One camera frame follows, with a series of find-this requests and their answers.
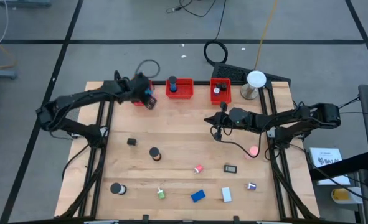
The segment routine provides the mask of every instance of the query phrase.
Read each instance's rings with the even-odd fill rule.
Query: green object
[[[158,197],[159,199],[163,199],[166,196],[164,195],[164,191],[160,189],[160,187],[158,187]]]

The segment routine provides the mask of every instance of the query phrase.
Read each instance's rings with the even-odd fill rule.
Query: pink ball
[[[249,150],[248,153],[252,156],[256,156],[258,153],[258,147],[257,146],[252,146]],[[245,154],[245,158],[246,159],[253,159],[252,157],[248,156],[248,154]]]

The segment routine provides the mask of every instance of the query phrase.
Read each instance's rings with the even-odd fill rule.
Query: black bracket
[[[234,216],[234,224],[240,224],[239,216]]]
[[[149,223],[149,215],[143,215],[142,224],[148,224],[148,223]]]

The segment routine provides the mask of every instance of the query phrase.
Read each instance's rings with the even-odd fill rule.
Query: pink object
[[[257,146],[252,146],[249,150],[248,153],[252,156],[256,156],[258,153],[258,147]],[[248,154],[245,154],[245,158],[246,159],[253,159],[252,157],[248,156]]]
[[[198,174],[198,173],[200,173],[200,172],[202,172],[203,171],[203,166],[202,165],[197,165],[196,167],[195,167],[195,172]]]

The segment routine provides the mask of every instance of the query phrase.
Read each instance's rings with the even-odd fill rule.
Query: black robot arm
[[[67,119],[67,113],[75,108],[90,105],[101,101],[142,102],[148,109],[153,109],[156,99],[152,97],[149,89],[149,79],[142,73],[133,79],[120,78],[119,75],[113,81],[104,81],[96,90],[84,91],[67,96],[60,96],[37,109],[37,119],[44,131],[56,131],[61,129],[70,134],[84,136],[91,146],[101,147],[102,138],[100,128],[94,124],[84,125],[71,119]]]
[[[309,135],[316,128],[333,129],[341,124],[339,108],[329,103],[299,106],[274,115],[256,114],[241,108],[232,108],[229,114],[226,114],[227,104],[224,102],[221,103],[221,108],[221,112],[204,119],[217,129],[214,134],[216,141],[221,140],[222,128],[246,130],[257,134],[270,130],[268,136],[275,138],[275,144],[286,148],[296,136]],[[288,128],[277,127],[294,122],[297,123]]]

